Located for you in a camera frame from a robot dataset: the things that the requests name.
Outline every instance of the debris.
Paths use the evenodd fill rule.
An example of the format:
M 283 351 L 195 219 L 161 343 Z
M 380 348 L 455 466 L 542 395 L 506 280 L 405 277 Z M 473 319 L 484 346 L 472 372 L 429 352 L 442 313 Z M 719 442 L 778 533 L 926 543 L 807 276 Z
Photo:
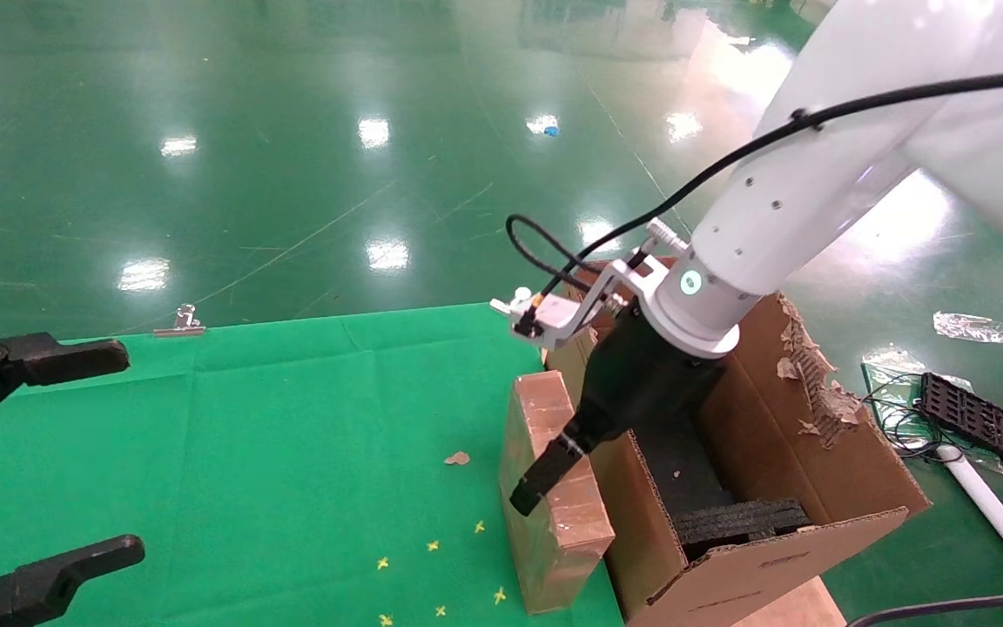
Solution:
M 795 364 L 792 364 L 788 357 L 780 357 L 779 361 L 776 361 L 776 376 L 782 379 L 799 379 L 799 372 L 795 370 Z
M 805 433 L 808 432 L 812 432 L 814 433 L 814 435 L 822 435 L 822 432 L 819 432 L 819 427 L 816 427 L 816 425 L 812 425 L 811 423 L 804 423 L 803 420 L 799 420 L 799 424 L 803 425 L 803 428 L 799 429 L 797 435 L 805 435 Z
M 451 455 L 450 457 L 443 459 L 443 463 L 447 465 L 456 464 L 460 466 L 465 466 L 466 464 L 470 463 L 470 455 L 462 451 L 457 451 L 454 452 L 453 455 Z
M 940 336 L 1003 344 L 1003 322 L 966 313 L 936 311 L 932 319 Z

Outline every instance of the cardboard flap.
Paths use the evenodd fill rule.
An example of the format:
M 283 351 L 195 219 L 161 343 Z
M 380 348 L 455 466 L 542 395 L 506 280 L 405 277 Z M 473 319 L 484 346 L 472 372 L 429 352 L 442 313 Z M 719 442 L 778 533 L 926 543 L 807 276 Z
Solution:
M 825 525 L 740 547 L 712 549 L 686 571 L 660 603 L 630 617 L 630 627 L 734 624 L 887 536 L 905 508 Z
M 660 594 L 683 572 L 688 559 L 660 507 L 633 432 L 602 443 L 591 457 L 617 536 L 606 561 L 612 565 L 617 595 L 628 614 L 630 608 L 642 607 Z
M 725 487 L 746 500 L 797 499 L 812 523 L 833 523 L 799 457 L 788 447 L 768 401 L 753 387 L 741 361 L 728 357 L 725 364 L 722 380 L 696 416 L 700 435 Z
M 745 316 L 741 329 L 741 342 L 733 357 L 743 366 L 756 396 L 768 406 L 769 415 L 790 451 L 799 459 L 804 477 L 818 495 L 828 520 L 871 515 L 900 505 L 908 508 L 909 516 L 915 516 L 931 507 L 931 501 L 924 496 L 912 473 L 904 466 L 864 407 L 857 413 L 849 411 L 851 406 L 840 410 L 839 415 L 833 416 L 840 427 L 828 434 L 828 441 L 823 439 L 827 435 L 824 425 L 808 429 L 808 423 L 815 420 L 808 416 L 811 412 L 808 388 L 827 386 L 821 380 L 821 369 L 808 374 L 819 380 L 777 376 L 777 362 L 785 358 L 790 360 L 793 356 L 781 337 L 805 334 L 795 307 L 782 294 L 771 294 L 757 302 Z M 818 353 L 813 342 L 808 350 Z M 803 361 L 808 360 L 811 358 L 803 357 Z M 839 396 L 839 390 L 830 390 L 828 396 Z M 825 410 L 816 409 L 819 421 Z

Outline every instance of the wire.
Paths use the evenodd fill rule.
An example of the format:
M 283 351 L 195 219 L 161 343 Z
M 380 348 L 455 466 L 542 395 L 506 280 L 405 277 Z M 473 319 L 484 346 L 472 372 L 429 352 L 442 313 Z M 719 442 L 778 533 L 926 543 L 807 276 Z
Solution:
M 865 95 L 863 98 L 856 98 L 849 100 L 849 102 L 833 104 L 833 106 L 813 112 L 796 110 L 793 112 L 790 122 L 784 123 L 783 126 L 780 126 L 779 128 L 765 132 L 765 134 L 760 135 L 760 137 L 756 137 L 755 139 L 744 143 L 744 145 L 741 145 L 741 147 L 731 151 L 731 153 L 728 153 L 722 159 L 712 163 L 711 166 L 700 172 L 700 174 L 697 175 L 696 178 L 692 179 L 691 182 L 686 183 L 685 186 L 674 192 L 674 194 L 668 196 L 664 202 L 658 204 L 656 209 L 645 212 L 645 214 L 639 215 L 637 218 L 626 222 L 624 225 L 611 230 L 608 234 L 602 235 L 601 238 L 598 238 L 596 241 L 591 243 L 590 246 L 580 251 L 580 254 L 577 255 L 577 259 L 575 259 L 575 261 L 569 261 L 568 265 L 563 267 L 561 271 L 554 268 L 551 269 L 551 274 L 553 274 L 552 281 L 549 281 L 549 283 L 545 286 L 545 289 L 541 290 L 541 296 L 547 296 L 547 294 L 552 293 L 552 290 L 560 285 L 561 281 L 567 281 L 568 279 L 565 278 L 565 274 L 572 273 L 572 270 L 574 270 L 576 266 L 580 266 L 583 259 L 586 259 L 589 254 L 594 253 L 594 251 L 597 251 L 598 248 L 604 246 L 606 242 L 610 242 L 614 238 L 618 238 L 621 237 L 621 235 L 626 234 L 626 232 L 645 225 L 646 222 L 649 222 L 653 218 L 657 218 L 659 215 L 664 214 L 665 211 L 675 207 L 679 202 L 685 199 L 686 196 L 691 194 L 691 192 L 696 191 L 702 186 L 702 184 L 713 178 L 714 175 L 717 175 L 726 168 L 733 166 L 733 164 L 741 161 L 741 159 L 755 153 L 757 150 L 763 149 L 772 145 L 772 143 L 776 143 L 794 135 L 795 132 L 799 132 L 800 130 L 807 128 L 819 130 L 822 127 L 822 123 L 830 122 L 831 119 L 844 117 L 845 115 L 856 114 L 856 112 L 862 112 L 865 110 L 891 106 L 891 104 L 912 102 L 913 100 L 927 98 L 937 98 L 937 96 L 941 95 L 965 94 L 965 92 L 970 91 L 983 91 L 1000 88 L 1003 88 L 1003 74 L 972 76 L 972 78 L 944 80 L 944 82 L 931 82 L 928 84 L 920 84 L 920 86 L 915 87 L 905 87 L 903 89 L 885 91 L 876 95 Z M 535 316 L 535 307 L 527 309 L 526 316 L 532 319 L 532 317 Z
M 942 425 L 939 425 L 936 420 L 932 420 L 931 416 L 928 416 L 924 412 L 920 412 L 919 409 L 916 409 L 911 405 L 904 404 L 904 402 L 889 400 L 888 398 L 877 397 L 878 392 L 887 388 L 889 385 L 894 384 L 896 381 L 915 377 L 923 377 L 923 374 L 896 374 L 896 376 L 883 382 L 883 384 L 873 388 L 872 392 L 869 392 L 868 395 L 861 397 L 861 401 L 865 402 L 865 404 L 868 404 L 869 407 L 873 409 L 873 415 L 875 416 L 877 427 L 879 427 L 881 432 L 884 433 L 885 438 L 889 441 L 889 444 L 892 444 L 893 447 L 896 448 L 897 455 L 899 455 L 902 459 L 920 457 L 928 461 L 939 461 L 939 463 L 950 463 L 950 461 L 961 459 L 965 456 L 965 453 L 963 452 L 964 449 L 973 448 L 972 444 L 962 443 L 962 441 L 959 441 L 952 436 L 950 432 L 945 431 Z M 897 415 L 897 413 L 894 414 L 893 417 L 896 417 L 897 420 L 891 425 L 891 427 L 889 427 L 889 425 L 885 425 L 885 421 L 887 420 L 883 417 L 883 415 L 881 415 L 881 412 L 877 412 L 877 404 L 888 405 L 889 407 L 896 409 L 897 412 L 901 412 L 899 415 Z M 912 436 L 910 438 L 907 435 L 901 435 L 901 425 L 914 418 L 919 418 L 919 420 L 922 421 L 928 432 L 931 433 L 930 437 Z M 927 441 L 924 441 L 923 444 L 917 445 L 916 439 L 926 439 Z M 940 445 L 943 444 L 951 444 L 958 447 L 959 456 L 954 457 L 953 459 L 943 459 L 940 457 L 937 451 L 939 450 Z
M 976 597 L 972 599 L 956 599 L 953 602 L 934 604 L 913 604 L 908 607 L 897 607 L 892 610 L 876 611 L 867 614 L 847 627 L 869 627 L 870 624 L 886 623 L 888 620 L 945 614 L 949 611 L 984 610 L 984 608 L 1003 607 L 1003 595 L 996 597 Z
M 591 273 L 598 274 L 598 270 L 596 267 L 593 267 L 590 265 L 590 263 L 586 263 L 582 261 L 582 259 L 575 257 L 575 254 L 572 253 L 572 251 L 566 249 L 565 245 L 562 245 L 560 240 L 554 238 L 553 235 L 550 234 L 550 232 L 547 231 L 547 229 L 545 229 L 545 227 L 541 227 L 540 225 L 538 225 L 536 221 L 534 221 L 529 217 L 525 217 L 525 215 L 514 214 L 511 215 L 511 217 L 505 219 L 505 231 L 507 235 L 510 235 L 510 243 L 512 243 L 513 247 L 518 250 L 518 253 L 521 254 L 522 257 L 525 257 L 526 261 L 529 261 L 530 263 L 532 263 L 533 266 L 538 267 L 538 269 L 541 269 L 548 274 L 552 274 L 553 277 L 555 277 L 555 281 L 557 282 L 564 281 L 566 283 L 569 283 L 569 285 L 577 287 L 578 289 L 581 289 L 583 291 L 591 291 L 591 286 L 586 285 L 586 283 L 579 281 L 577 278 L 573 277 L 570 270 L 568 271 L 568 273 L 566 273 L 565 271 L 560 270 L 557 267 L 549 266 L 544 261 L 541 261 L 535 254 L 533 254 L 531 250 L 527 249 L 525 247 L 525 244 L 522 243 L 520 239 L 518 239 L 518 234 L 515 234 L 513 230 L 515 223 L 518 222 L 522 223 L 522 225 L 526 225 L 527 227 L 531 228 L 534 231 L 537 231 L 537 234 L 541 235 L 542 238 L 545 238 L 545 241 L 549 242 L 554 249 L 557 249 L 557 251 L 560 251 L 560 253 L 564 255 L 564 257 L 568 258 L 568 261 L 571 263 L 569 267 L 579 266 L 582 267 L 584 270 L 591 271 Z

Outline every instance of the green floor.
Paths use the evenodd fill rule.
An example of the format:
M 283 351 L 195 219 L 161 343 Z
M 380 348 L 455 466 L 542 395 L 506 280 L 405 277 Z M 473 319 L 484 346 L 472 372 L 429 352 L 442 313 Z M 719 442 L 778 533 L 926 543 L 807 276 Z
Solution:
M 507 214 L 578 247 L 651 208 L 749 137 L 812 30 L 784 0 L 0 0 L 0 333 L 507 297 L 543 280 Z M 848 387 L 892 345 L 1003 405 L 1003 346 L 932 328 L 1003 320 L 1003 237 L 927 180 L 787 291 Z M 986 521 L 914 468 L 936 507 L 828 575 L 848 615 L 1003 592 Z

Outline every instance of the white pole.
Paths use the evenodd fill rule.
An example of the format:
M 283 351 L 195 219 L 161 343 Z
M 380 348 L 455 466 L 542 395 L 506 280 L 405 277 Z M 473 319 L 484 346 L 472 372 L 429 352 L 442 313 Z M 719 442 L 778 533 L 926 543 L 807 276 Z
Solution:
M 986 515 L 990 525 L 1000 534 L 1003 539 L 1003 504 L 996 498 L 993 490 L 988 487 L 978 472 L 970 465 L 962 451 L 956 445 L 944 444 L 936 449 L 947 468 L 953 474 L 954 479 L 959 480 L 962 489 L 970 495 L 978 509 Z

